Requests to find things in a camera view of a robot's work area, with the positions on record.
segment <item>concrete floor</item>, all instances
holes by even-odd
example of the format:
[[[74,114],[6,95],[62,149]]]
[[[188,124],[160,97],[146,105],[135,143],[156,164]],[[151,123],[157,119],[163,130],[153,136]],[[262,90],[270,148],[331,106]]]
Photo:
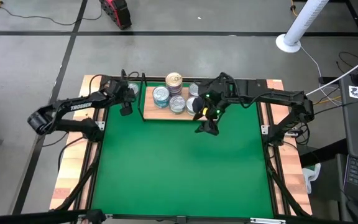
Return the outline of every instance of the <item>concrete floor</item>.
[[[286,32],[294,16],[287,0],[127,0],[133,31]],[[354,1],[358,12],[358,1]],[[14,14],[43,15],[60,22],[76,20],[80,0],[7,1]],[[296,3],[301,9],[303,3]],[[84,17],[99,15],[99,2],[89,0]],[[0,10],[0,30],[71,31],[41,19],[21,19]],[[80,31],[118,31],[102,14],[82,21]],[[329,3],[310,32],[357,32],[345,4]],[[47,103],[70,37],[0,36],[0,215],[10,212],[35,133],[26,119]],[[323,75],[338,76],[337,54],[358,55],[355,37],[304,37],[303,47],[319,63]],[[318,86],[315,64],[304,52],[286,54],[275,37],[211,36],[78,36],[59,98],[78,95],[83,75],[118,75],[120,70],[164,76],[176,71],[186,77],[215,77],[225,71],[236,78],[281,79],[287,90],[310,91]],[[321,93],[311,99],[318,100]],[[316,111],[332,106],[316,107]],[[321,147],[345,136],[341,110],[319,115],[312,123],[310,146]],[[48,136],[53,142],[61,133]],[[64,141],[42,150],[23,212],[47,211],[57,177],[57,157]]]

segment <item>green mat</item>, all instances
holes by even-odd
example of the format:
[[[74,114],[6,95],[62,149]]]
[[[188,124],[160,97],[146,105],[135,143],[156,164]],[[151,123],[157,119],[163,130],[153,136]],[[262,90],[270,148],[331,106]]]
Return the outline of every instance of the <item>green mat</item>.
[[[92,208],[121,215],[273,217],[256,105],[231,105],[219,136],[195,134],[199,121],[143,122],[135,106],[125,117],[120,108],[109,110]]]

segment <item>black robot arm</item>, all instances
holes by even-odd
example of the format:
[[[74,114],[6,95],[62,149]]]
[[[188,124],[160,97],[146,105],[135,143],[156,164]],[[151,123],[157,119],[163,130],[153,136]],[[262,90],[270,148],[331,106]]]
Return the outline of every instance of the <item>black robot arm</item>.
[[[291,128],[314,119],[313,102],[302,91],[269,89],[260,80],[235,80],[224,72],[213,80],[199,83],[198,96],[193,102],[196,113],[193,120],[205,116],[207,121],[201,123],[196,133],[205,131],[218,135],[219,120],[231,104],[240,104],[243,108],[254,102],[289,106],[290,114],[269,127],[267,142],[276,146],[283,144],[284,135]]]
[[[128,87],[128,82],[124,77],[125,71],[122,71],[120,80],[111,78],[108,87],[93,92],[89,96],[58,100],[55,103],[43,106],[32,113],[27,118],[27,122],[39,135],[50,134],[54,131],[80,131],[90,141],[101,141],[103,133],[91,118],[82,121],[62,118],[68,112],[86,108],[107,108],[118,104],[122,105],[121,115],[131,114],[131,103],[135,101],[135,94]]]

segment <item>table leg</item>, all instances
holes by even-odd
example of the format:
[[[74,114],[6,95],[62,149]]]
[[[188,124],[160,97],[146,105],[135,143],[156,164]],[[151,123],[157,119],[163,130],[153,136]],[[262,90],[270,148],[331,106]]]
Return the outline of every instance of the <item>table leg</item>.
[[[300,156],[302,167],[312,166],[319,162],[334,159],[336,154],[347,155],[346,138],[324,146],[317,150],[310,150],[308,153]]]

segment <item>can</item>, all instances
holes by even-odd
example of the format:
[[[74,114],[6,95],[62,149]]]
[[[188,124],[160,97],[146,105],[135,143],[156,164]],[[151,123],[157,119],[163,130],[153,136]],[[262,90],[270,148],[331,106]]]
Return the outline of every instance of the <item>can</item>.
[[[158,108],[166,108],[169,105],[169,91],[165,86],[157,86],[153,90],[154,104]]]
[[[186,106],[186,100],[182,96],[173,96],[169,101],[169,108],[175,114],[181,114],[184,112]]]
[[[167,75],[165,83],[171,95],[180,95],[182,89],[182,77],[179,73],[173,72]]]
[[[195,83],[189,86],[189,97],[191,96],[198,96],[198,85]]]
[[[133,89],[135,96],[137,97],[137,95],[139,94],[139,86],[137,86],[136,83],[128,83],[128,88]]]
[[[193,102],[195,98],[195,96],[191,96],[186,101],[186,111],[189,115],[192,116],[196,115],[196,113],[193,111]]]

